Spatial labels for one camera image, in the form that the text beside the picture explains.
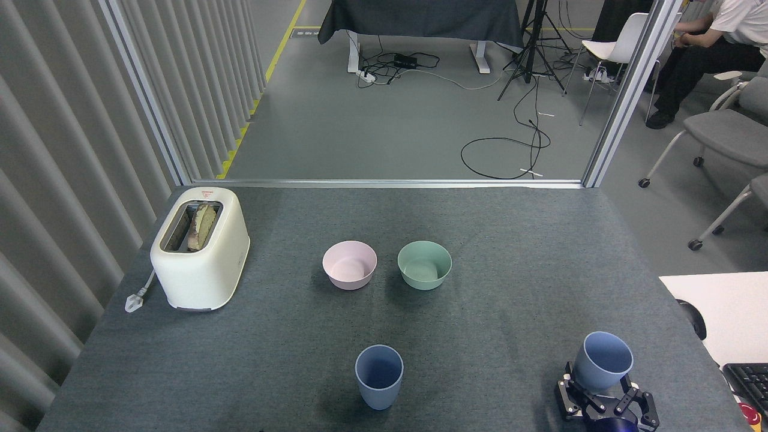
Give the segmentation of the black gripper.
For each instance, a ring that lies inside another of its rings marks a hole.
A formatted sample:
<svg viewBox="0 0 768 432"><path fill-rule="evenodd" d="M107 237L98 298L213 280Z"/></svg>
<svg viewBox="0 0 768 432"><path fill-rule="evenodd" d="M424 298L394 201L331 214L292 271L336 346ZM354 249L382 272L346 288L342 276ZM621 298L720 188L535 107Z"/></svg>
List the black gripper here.
<svg viewBox="0 0 768 432"><path fill-rule="evenodd" d="M642 390L629 374L622 377L620 385L622 398L612 410L602 410L598 396L574 380L573 362L568 361L557 380L555 397L564 419L582 420L587 431L656 431L661 422L653 394Z"/></svg>

